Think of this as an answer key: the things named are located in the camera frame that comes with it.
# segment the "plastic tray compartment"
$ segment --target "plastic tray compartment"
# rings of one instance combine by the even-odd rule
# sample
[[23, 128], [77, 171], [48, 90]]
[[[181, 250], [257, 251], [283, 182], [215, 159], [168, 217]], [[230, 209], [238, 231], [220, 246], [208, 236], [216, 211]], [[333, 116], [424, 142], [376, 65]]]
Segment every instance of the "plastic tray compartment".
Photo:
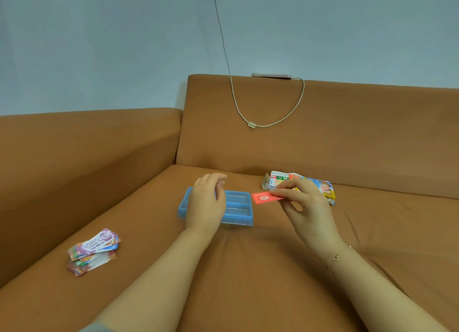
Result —
[[[192, 187], [186, 190], [185, 196], [179, 206], [179, 217], [186, 218], [186, 209], [188, 207], [188, 197]], [[238, 192], [226, 190], [226, 210], [222, 223], [233, 225], [253, 225], [253, 211], [250, 194], [247, 192]]]

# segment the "red packet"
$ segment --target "red packet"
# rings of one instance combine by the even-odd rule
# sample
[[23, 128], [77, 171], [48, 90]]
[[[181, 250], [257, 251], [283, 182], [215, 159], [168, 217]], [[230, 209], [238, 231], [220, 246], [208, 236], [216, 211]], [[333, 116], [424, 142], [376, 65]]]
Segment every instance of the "red packet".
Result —
[[268, 201], [284, 199], [281, 196], [273, 196], [271, 193], [269, 193], [269, 191], [261, 193], [252, 193], [252, 198], [256, 204], [262, 204]]

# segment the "white wall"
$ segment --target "white wall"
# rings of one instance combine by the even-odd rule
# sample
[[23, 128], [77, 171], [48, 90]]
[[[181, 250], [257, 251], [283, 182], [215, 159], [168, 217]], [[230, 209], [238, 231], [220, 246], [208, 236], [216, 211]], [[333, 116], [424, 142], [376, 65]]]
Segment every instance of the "white wall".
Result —
[[[232, 72], [459, 87], [459, 0], [218, 0]], [[212, 0], [0, 0], [0, 114], [183, 106]]]

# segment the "sofa armrest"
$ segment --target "sofa armrest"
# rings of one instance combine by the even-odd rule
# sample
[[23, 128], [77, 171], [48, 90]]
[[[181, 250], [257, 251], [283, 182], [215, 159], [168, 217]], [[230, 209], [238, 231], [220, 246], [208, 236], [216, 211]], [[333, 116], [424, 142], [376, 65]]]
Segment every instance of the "sofa armrest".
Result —
[[182, 111], [0, 117], [0, 287], [175, 162]]

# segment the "power cord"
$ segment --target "power cord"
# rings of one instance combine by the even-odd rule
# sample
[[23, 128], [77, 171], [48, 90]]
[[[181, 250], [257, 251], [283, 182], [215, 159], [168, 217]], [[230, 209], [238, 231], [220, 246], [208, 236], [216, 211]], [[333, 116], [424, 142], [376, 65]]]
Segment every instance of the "power cord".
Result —
[[213, 0], [214, 4], [215, 4], [215, 13], [217, 15], [217, 20], [219, 22], [219, 27], [220, 27], [220, 34], [222, 36], [222, 45], [223, 45], [223, 52], [225, 53], [225, 59], [226, 59], [226, 66], [228, 67], [228, 74], [229, 74], [229, 81], [231, 83], [231, 93], [233, 94], [233, 100], [234, 100], [234, 104], [236, 105], [236, 109], [239, 113], [239, 115], [241, 116], [241, 118], [243, 120], [245, 120], [245, 122], [247, 123], [247, 125], [253, 129], [255, 129], [256, 127], [260, 127], [260, 128], [266, 128], [266, 127], [270, 127], [270, 126], [273, 126], [274, 124], [278, 124], [279, 122], [282, 122], [284, 119], [286, 119], [288, 116], [290, 116], [293, 111], [296, 110], [296, 108], [298, 107], [298, 105], [300, 104], [301, 102], [301, 99], [303, 98], [303, 93], [304, 93], [304, 87], [305, 87], [305, 84], [304, 84], [304, 80], [301, 79], [301, 78], [297, 78], [297, 77], [292, 77], [291, 80], [300, 80], [302, 81], [303, 83], [303, 89], [301, 90], [301, 95], [300, 95], [300, 98], [298, 99], [298, 102], [296, 103], [295, 107], [289, 112], [288, 115], [286, 115], [284, 118], [278, 120], [277, 122], [274, 122], [272, 124], [268, 124], [268, 125], [257, 125], [255, 124], [254, 122], [250, 122], [248, 120], [245, 119], [245, 117], [242, 115], [242, 113], [240, 113], [240, 110], [239, 110], [239, 106], [237, 105], [237, 101], [236, 101], [236, 97], [234, 96], [234, 87], [233, 87], [233, 77], [231, 76], [231, 71], [230, 71], [230, 63], [228, 62], [228, 56], [226, 55], [226, 49], [225, 49], [225, 39], [223, 38], [223, 31], [222, 31], [222, 25], [220, 23], [220, 17], [219, 17], [219, 10], [217, 8], [217, 0]]

